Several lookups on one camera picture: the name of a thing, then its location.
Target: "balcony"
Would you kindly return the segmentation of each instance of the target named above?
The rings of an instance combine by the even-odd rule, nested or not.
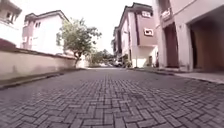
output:
[[[171,8],[168,8],[166,11],[162,12],[161,18],[163,21],[168,21],[172,18]]]
[[[160,7],[161,24],[165,28],[174,22],[170,0],[158,0],[158,4]]]

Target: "street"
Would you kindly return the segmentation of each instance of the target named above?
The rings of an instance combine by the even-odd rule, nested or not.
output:
[[[224,85],[88,69],[0,91],[1,128],[223,128]]]

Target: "beige building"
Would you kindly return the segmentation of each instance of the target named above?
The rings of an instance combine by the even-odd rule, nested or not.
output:
[[[154,0],[160,68],[224,69],[223,0]]]
[[[157,42],[154,29],[151,6],[138,3],[126,6],[120,24],[114,31],[117,55],[128,56],[133,67],[155,65]]]

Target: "pink wall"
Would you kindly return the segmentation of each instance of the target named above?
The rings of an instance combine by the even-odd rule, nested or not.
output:
[[[140,46],[153,46],[157,45],[156,34],[154,31],[153,36],[145,36],[144,28],[155,30],[155,23],[153,17],[145,18],[142,15],[138,15],[138,31],[140,38]]]

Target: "residential building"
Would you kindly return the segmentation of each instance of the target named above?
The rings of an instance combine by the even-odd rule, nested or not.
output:
[[[115,28],[115,40],[118,39],[118,48],[121,46],[119,53],[128,57],[132,67],[155,65],[157,42],[154,29],[151,6],[133,3],[124,8],[119,26]]]
[[[160,68],[224,69],[223,0],[154,0]]]
[[[22,0],[0,0],[0,47],[18,47],[22,41]]]
[[[63,54],[63,43],[58,44],[56,35],[68,18],[61,10],[25,17],[23,28],[23,43],[21,48],[50,54]]]

